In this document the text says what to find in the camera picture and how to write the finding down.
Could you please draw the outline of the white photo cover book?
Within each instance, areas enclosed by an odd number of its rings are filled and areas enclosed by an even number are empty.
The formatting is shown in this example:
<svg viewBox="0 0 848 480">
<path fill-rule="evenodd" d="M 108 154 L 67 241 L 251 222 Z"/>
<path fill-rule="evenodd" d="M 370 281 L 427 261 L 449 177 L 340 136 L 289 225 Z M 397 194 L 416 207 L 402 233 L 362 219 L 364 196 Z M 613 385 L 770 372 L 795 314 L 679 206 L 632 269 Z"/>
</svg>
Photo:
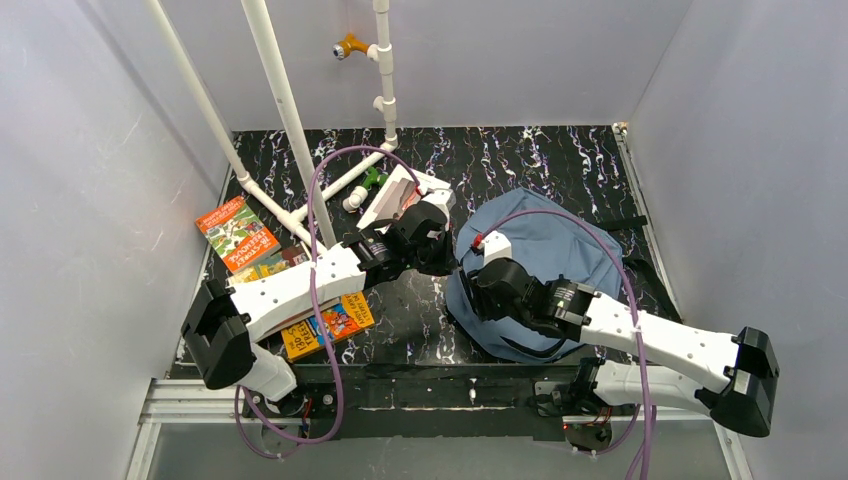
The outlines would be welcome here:
<svg viewBox="0 0 848 480">
<path fill-rule="evenodd" d="M 420 199 L 412 176 L 403 166 L 397 165 L 364 210 L 356 227 L 362 229 L 378 220 L 399 217 L 408 206 Z"/>
</svg>

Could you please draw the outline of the blue backpack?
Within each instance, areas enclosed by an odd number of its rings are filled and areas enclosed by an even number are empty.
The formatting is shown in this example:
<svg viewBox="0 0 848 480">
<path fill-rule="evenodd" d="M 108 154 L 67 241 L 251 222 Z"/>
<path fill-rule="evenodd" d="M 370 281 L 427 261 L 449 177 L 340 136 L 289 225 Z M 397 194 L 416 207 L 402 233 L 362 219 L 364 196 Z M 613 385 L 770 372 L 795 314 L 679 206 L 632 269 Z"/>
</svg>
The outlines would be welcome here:
<svg viewBox="0 0 848 480">
<path fill-rule="evenodd" d="M 470 245 L 496 221 L 510 214 L 543 209 L 509 220 L 497 231 L 511 242 L 512 257 L 540 281 L 565 278 L 593 286 L 611 296 L 622 290 L 622 278 L 597 242 L 573 222 L 547 212 L 563 207 L 547 197 L 517 188 L 478 207 L 459 229 L 455 257 L 462 266 L 447 280 L 446 307 L 453 319 L 488 354 L 502 360 L 538 364 L 557 361 L 581 347 L 572 340 L 545 337 L 511 317 L 480 320 L 472 309 L 462 275 L 482 267 Z"/>
</svg>

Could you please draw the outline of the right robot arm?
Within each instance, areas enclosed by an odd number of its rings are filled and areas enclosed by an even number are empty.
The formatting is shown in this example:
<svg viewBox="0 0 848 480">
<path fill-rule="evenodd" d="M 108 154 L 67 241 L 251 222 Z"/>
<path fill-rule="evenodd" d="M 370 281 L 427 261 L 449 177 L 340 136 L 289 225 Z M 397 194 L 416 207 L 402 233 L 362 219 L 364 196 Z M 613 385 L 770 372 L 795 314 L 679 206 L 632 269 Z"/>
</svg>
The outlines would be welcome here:
<svg viewBox="0 0 848 480">
<path fill-rule="evenodd" d="M 583 360 L 568 386 L 545 395 L 551 404 L 592 413 L 637 403 L 673 407 L 707 415 L 741 435 L 771 432 L 780 369 L 761 330 L 717 333 L 634 312 L 564 277 L 542 282 L 508 258 L 459 278 L 484 323 L 510 317 L 557 343 L 604 346 L 648 363 Z"/>
</svg>

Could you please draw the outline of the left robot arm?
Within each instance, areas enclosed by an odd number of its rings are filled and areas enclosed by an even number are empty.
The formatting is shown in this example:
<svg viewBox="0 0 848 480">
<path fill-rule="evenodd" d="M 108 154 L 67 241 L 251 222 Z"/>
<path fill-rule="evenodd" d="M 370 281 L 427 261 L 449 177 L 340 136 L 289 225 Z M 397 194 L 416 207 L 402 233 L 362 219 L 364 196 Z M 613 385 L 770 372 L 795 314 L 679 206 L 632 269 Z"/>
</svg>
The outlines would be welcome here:
<svg viewBox="0 0 848 480">
<path fill-rule="evenodd" d="M 343 295 L 392 282 L 407 270 L 446 276 L 453 255 L 451 194 L 440 190 L 396 219 L 375 221 L 346 240 L 263 279 L 226 287 L 212 279 L 199 287 L 180 328 L 209 390 L 243 386 L 279 401 L 297 386 L 290 365 L 260 345 L 288 320 Z"/>
</svg>

